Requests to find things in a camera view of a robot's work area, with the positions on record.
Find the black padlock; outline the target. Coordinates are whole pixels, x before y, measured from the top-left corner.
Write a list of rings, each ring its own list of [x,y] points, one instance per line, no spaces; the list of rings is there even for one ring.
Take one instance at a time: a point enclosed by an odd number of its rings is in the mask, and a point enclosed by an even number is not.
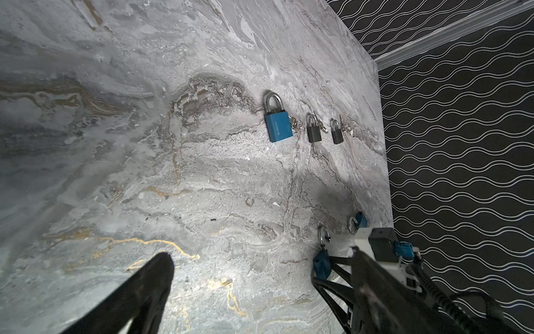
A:
[[[332,118],[330,120],[332,140],[335,145],[339,145],[344,142],[343,130],[338,120]]]
[[[309,114],[307,117],[307,135],[310,143],[322,141],[321,127],[315,114]]]

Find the blue padlock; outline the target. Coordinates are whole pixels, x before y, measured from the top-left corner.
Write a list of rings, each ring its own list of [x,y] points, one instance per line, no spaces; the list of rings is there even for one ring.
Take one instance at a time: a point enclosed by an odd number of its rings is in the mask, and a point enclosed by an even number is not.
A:
[[[318,240],[321,249],[314,257],[314,273],[317,278],[327,280],[331,274],[332,267],[326,244],[330,243],[331,237],[329,230],[324,225],[318,228]]]
[[[350,217],[348,220],[348,230],[352,235],[354,235],[359,228],[367,228],[368,226],[369,223],[367,217],[361,211],[353,217]]]
[[[292,137],[291,120],[281,97],[275,92],[267,92],[264,96],[264,108],[266,111],[264,118],[271,143]]]

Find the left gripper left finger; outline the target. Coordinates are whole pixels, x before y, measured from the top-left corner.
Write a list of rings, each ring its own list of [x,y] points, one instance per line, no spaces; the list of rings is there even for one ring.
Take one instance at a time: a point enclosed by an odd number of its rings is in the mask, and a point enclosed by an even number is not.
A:
[[[175,272],[169,253],[159,253],[64,333],[157,333]]]

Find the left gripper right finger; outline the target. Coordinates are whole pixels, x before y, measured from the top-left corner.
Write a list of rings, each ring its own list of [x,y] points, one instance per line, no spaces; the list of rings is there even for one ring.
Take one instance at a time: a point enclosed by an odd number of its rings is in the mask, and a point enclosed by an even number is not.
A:
[[[463,333],[431,310],[366,253],[353,247],[351,285],[365,333]]]

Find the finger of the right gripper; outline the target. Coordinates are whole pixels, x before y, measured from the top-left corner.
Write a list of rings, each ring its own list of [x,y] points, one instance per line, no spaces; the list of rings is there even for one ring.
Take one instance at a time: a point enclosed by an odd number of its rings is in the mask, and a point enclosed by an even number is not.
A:
[[[334,283],[332,281],[322,280],[314,277],[311,280],[312,285],[316,291],[320,294],[323,300],[327,303],[332,310],[334,316],[342,326],[345,333],[352,333],[352,315],[353,307],[355,303],[355,297],[353,289],[349,286]],[[344,302],[347,306],[347,310],[342,308],[338,302],[334,300],[332,296],[335,296],[340,301]]]
[[[351,269],[352,259],[349,257],[329,257],[332,270],[337,273],[348,284],[351,284],[351,273],[344,267]]]

